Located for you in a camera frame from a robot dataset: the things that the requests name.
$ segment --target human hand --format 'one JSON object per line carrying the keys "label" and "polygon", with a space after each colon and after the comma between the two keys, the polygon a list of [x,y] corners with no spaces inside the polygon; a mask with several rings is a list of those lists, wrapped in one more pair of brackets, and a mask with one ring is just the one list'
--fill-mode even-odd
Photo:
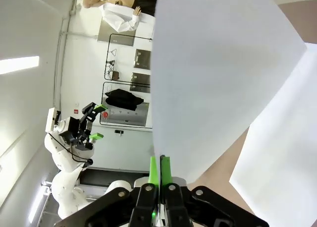
{"label": "human hand", "polygon": [[133,12],[134,15],[139,16],[141,14],[141,8],[137,6]]}

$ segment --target hanging clothes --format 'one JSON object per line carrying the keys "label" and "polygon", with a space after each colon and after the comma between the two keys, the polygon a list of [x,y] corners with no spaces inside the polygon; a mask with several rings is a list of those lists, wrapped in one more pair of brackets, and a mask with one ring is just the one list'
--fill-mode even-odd
{"label": "hanging clothes", "polygon": [[131,111],[135,111],[137,105],[144,101],[142,98],[136,97],[132,93],[122,89],[116,89],[105,94],[108,96],[106,99],[107,104]]}

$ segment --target fluorescent light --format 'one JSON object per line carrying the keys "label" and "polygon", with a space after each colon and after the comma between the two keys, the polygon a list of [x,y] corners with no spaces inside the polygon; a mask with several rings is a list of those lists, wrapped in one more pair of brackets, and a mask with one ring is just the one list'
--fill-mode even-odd
{"label": "fluorescent light", "polygon": [[39,56],[0,60],[0,74],[39,66]]}
{"label": "fluorescent light", "polygon": [[29,222],[32,223],[33,222],[33,219],[34,219],[34,216],[36,214],[36,211],[38,210],[39,208],[39,205],[43,199],[43,196],[45,194],[45,191],[46,191],[47,187],[46,186],[41,186],[38,194],[36,195],[36,198],[33,202],[33,205],[32,205],[32,208],[31,208],[31,212],[29,214]]}

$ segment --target screw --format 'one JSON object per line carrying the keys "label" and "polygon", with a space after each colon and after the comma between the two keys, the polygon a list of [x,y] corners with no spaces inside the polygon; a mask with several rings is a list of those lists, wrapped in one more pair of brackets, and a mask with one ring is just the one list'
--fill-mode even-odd
{"label": "screw", "polygon": [[196,195],[201,196],[204,192],[202,190],[197,190]]}
{"label": "screw", "polygon": [[118,195],[119,195],[119,197],[122,197],[122,196],[125,195],[125,193],[124,193],[123,191],[120,191],[120,192],[118,193]]}
{"label": "screw", "polygon": [[169,189],[169,190],[171,190],[171,191],[173,191],[173,190],[175,190],[175,189],[176,189],[176,186],[171,185],[171,186],[169,186],[169,187],[168,187],[168,189]]}
{"label": "screw", "polygon": [[146,189],[147,191],[152,191],[153,188],[152,188],[151,186],[146,186],[145,189]]}

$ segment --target white paper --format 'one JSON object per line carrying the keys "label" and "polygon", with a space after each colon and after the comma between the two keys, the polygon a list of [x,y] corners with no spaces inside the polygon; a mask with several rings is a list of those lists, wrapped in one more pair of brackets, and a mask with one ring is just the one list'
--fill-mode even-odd
{"label": "white paper", "polygon": [[317,45],[250,126],[230,183],[270,227],[317,219]]}
{"label": "white paper", "polygon": [[306,47],[272,0],[158,0],[151,61],[156,155],[198,178],[280,89]]}

